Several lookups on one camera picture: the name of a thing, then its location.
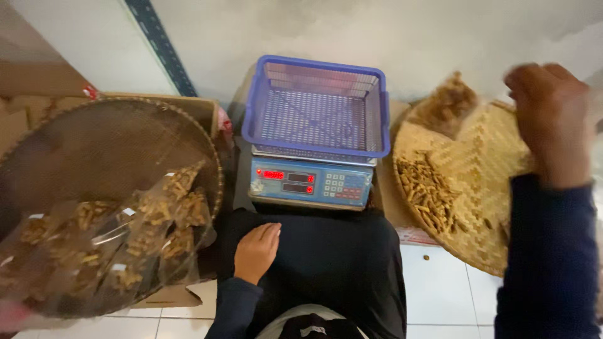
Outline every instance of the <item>clear plastic bag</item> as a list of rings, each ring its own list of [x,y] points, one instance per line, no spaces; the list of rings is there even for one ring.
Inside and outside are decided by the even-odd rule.
[[[122,203],[67,201],[24,215],[0,243],[0,297],[47,316],[90,317],[131,306],[194,271],[195,249],[213,232],[203,190],[189,193],[202,166],[170,171]],[[175,219],[186,225],[178,233],[168,231]],[[161,266],[170,235],[186,251]]]
[[[174,284],[194,274],[197,271],[194,253],[211,245],[215,238],[207,199],[199,187],[187,194],[176,210],[174,225],[168,231],[161,251],[160,281]]]

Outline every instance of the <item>knee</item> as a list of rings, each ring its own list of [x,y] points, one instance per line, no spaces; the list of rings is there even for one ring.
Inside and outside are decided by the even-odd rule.
[[[390,255],[399,250],[400,238],[394,227],[384,217],[373,218],[367,227],[366,244],[375,255]]]

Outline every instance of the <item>round bamboo basket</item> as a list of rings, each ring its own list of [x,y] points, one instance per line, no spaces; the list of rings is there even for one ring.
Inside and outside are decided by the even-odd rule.
[[[496,276],[503,276],[507,266],[509,178],[532,168],[513,113],[513,107],[500,101],[481,105],[463,121],[455,140],[405,121],[393,150],[394,175],[405,198],[403,204],[412,210],[417,224],[460,260]],[[466,232],[442,232],[428,226],[407,202],[398,164],[402,159],[420,160],[423,151],[429,152],[436,172],[450,188],[460,192],[452,213],[467,226]]]

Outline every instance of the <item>human hand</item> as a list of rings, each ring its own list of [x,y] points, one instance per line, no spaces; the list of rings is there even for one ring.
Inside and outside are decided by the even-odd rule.
[[[594,126],[586,122],[589,87],[558,64],[520,65],[505,77],[517,103],[517,125],[532,151],[541,181],[555,189],[590,178]]]
[[[268,271],[279,248],[280,224],[254,228],[239,242],[235,252],[235,277],[257,285]]]

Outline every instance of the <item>black pants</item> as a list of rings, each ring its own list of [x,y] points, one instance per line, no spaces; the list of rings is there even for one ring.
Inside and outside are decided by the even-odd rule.
[[[405,338],[399,239],[383,216],[366,212],[333,220],[238,209],[218,228],[218,283],[233,276],[241,238],[267,222],[282,223],[279,251],[259,282],[264,294],[247,330],[249,338],[283,312],[305,303],[342,314],[369,338]]]

